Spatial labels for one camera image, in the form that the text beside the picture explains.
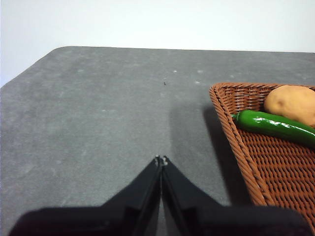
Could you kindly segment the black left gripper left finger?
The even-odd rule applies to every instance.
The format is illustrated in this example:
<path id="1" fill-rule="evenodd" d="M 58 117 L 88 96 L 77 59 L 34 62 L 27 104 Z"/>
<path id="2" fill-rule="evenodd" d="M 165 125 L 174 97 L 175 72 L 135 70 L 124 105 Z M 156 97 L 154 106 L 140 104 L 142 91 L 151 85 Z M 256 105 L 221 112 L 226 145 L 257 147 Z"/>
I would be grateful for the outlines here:
<path id="1" fill-rule="evenodd" d="M 160 156 L 101 206 L 50 207 L 29 211 L 11 236 L 146 236 L 157 230 Z"/>

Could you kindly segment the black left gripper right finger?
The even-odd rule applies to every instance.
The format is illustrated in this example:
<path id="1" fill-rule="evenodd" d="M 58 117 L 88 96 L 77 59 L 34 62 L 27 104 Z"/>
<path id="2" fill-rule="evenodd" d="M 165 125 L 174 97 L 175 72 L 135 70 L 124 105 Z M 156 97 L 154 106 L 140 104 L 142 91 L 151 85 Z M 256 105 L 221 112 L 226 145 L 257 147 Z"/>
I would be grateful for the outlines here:
<path id="1" fill-rule="evenodd" d="M 296 211 L 276 206 L 222 206 L 161 158 L 162 200 L 171 236 L 311 236 Z"/>

